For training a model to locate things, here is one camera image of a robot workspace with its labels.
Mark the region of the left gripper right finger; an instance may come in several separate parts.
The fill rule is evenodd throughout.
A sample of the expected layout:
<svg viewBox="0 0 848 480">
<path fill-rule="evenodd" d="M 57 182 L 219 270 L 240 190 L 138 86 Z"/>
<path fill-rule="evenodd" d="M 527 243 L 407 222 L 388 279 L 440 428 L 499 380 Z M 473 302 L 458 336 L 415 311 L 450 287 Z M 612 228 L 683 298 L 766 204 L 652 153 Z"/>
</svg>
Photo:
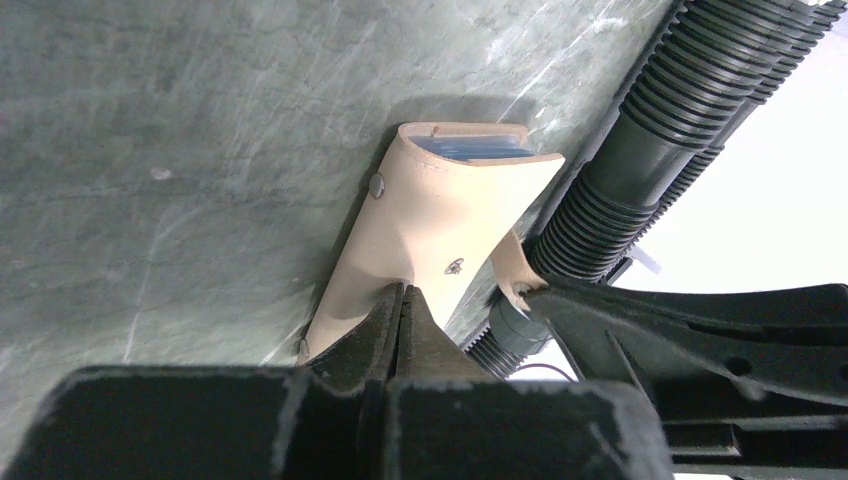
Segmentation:
<svg viewBox="0 0 848 480">
<path fill-rule="evenodd" d="M 390 479 L 671 479 L 658 415 L 621 382 L 478 381 L 397 372 Z"/>
</svg>

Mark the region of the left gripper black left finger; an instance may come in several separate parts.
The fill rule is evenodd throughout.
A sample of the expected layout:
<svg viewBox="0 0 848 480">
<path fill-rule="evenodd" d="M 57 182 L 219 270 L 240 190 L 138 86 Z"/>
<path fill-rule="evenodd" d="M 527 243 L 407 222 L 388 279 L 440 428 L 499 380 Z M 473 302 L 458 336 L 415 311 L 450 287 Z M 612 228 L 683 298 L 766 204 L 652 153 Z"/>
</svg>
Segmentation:
<svg viewBox="0 0 848 480">
<path fill-rule="evenodd" d="M 299 367 L 78 369 L 45 397 L 8 479 L 392 479 L 386 425 L 404 287 Z"/>
</svg>

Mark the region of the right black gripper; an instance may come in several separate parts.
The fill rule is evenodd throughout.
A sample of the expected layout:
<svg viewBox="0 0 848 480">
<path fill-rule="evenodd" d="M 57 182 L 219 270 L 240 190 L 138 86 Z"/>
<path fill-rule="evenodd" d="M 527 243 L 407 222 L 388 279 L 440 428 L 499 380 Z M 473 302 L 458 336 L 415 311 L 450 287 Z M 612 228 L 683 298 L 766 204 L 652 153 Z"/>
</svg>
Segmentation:
<svg viewBox="0 0 848 480">
<path fill-rule="evenodd" d="M 579 378 L 650 401 L 678 472 L 846 477 L 845 285 L 681 294 L 549 277 L 524 302 Z"/>
</svg>

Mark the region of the tan leather card holder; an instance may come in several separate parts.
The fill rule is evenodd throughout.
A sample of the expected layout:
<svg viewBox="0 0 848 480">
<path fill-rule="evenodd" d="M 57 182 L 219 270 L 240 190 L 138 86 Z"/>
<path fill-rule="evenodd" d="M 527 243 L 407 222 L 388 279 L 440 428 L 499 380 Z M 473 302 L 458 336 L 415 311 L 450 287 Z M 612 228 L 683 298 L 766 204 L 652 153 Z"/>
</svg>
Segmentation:
<svg viewBox="0 0 848 480">
<path fill-rule="evenodd" d="M 445 327 L 477 272 L 565 163 L 559 153 L 457 160 L 421 141 L 499 140 L 517 124 L 412 122 L 398 127 L 301 342 L 305 364 L 360 324 L 388 285 L 419 288 Z"/>
</svg>

